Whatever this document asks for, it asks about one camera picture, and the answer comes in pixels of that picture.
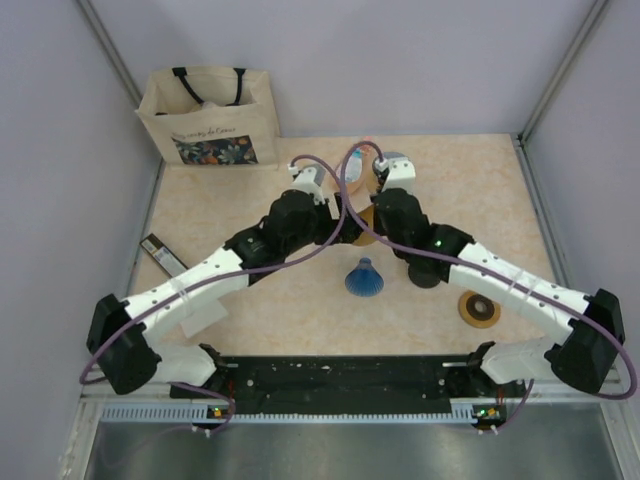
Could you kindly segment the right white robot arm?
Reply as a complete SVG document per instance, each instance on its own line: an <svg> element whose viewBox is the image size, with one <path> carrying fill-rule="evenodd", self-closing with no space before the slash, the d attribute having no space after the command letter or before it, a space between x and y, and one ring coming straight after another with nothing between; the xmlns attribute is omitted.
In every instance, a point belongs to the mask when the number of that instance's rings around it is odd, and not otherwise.
<svg viewBox="0 0 640 480"><path fill-rule="evenodd" d="M413 194L415 168L390 152L372 166L374 231L393 244L420 288L441 282L463 287L511 309L544 332L519 343L488 342L472 355L466 380L487 396L515 380L553 379L600 395L625 341L619 299L600 289L589 295L521 269L451 225L432 223Z"/></svg>

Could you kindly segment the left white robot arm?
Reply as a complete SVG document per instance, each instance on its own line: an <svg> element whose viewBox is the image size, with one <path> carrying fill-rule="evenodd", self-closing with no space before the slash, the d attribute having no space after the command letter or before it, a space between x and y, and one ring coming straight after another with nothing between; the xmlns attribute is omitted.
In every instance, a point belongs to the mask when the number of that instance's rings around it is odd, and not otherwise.
<svg viewBox="0 0 640 480"><path fill-rule="evenodd" d="M205 396L220 394L227 374L214 349L165 343L164 335L184 320L211 316L219 298L293 265L291 255L308 245L322 252L334 243L354 241L347 189L335 195L340 215L333 218L321 188L323 170L290 171L290 188L267 215L205 260L144 293L124 299L109 294L97 302L86 346L90 363L116 394L130 394L148 383L181 383Z"/></svg>

